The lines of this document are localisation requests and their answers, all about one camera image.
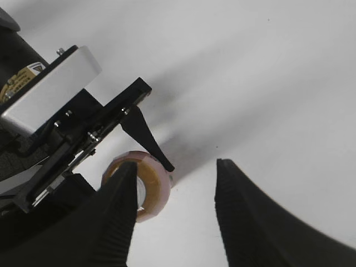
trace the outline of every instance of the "sticker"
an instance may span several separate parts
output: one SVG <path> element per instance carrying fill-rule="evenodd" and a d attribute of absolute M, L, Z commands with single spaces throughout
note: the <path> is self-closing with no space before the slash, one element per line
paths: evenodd
<path fill-rule="evenodd" d="M 42 63 L 36 62 L 28 65 L 20 70 L 16 75 L 12 76 L 0 92 L 0 103 L 8 101 L 45 68 L 46 67 Z"/>

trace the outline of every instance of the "tape roll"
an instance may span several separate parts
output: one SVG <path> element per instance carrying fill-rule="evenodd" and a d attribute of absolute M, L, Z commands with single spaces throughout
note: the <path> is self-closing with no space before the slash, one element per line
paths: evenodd
<path fill-rule="evenodd" d="M 138 223 L 155 217 L 166 205 L 171 191 L 171 176 L 152 155 L 142 151 L 130 151 L 116 157 L 105 171 L 102 184 L 125 161 L 137 163 Z"/>

